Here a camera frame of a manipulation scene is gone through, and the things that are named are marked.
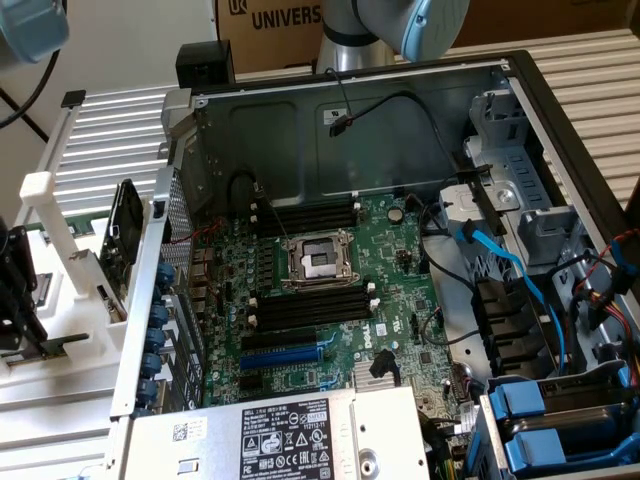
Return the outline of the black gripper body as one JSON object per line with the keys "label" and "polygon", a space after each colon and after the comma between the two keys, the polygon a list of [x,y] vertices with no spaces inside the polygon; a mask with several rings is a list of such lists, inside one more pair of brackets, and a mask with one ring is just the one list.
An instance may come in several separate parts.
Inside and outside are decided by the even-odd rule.
{"label": "black gripper body", "polygon": [[36,273],[23,226],[9,229],[1,220],[1,304],[32,305]]}

